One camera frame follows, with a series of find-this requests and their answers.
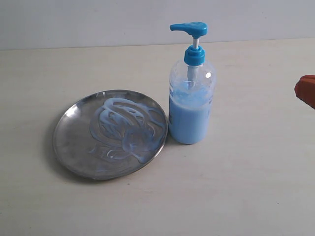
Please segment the round stainless steel plate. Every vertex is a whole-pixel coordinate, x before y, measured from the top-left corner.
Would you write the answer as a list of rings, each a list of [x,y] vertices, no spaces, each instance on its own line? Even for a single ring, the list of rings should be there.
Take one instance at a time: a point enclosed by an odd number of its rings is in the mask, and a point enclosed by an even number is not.
[[[167,116],[152,98],[131,90],[91,94],[73,104],[53,134],[59,163],[81,177],[110,180],[149,164],[164,147]]]

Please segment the blue lotion pump bottle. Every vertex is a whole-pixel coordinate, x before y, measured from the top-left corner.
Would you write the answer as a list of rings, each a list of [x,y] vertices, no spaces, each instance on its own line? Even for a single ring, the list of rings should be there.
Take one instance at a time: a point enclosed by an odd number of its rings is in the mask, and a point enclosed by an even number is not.
[[[190,145],[206,136],[217,74],[199,45],[208,31],[204,22],[172,24],[170,30],[193,38],[169,75],[169,130],[177,142]]]

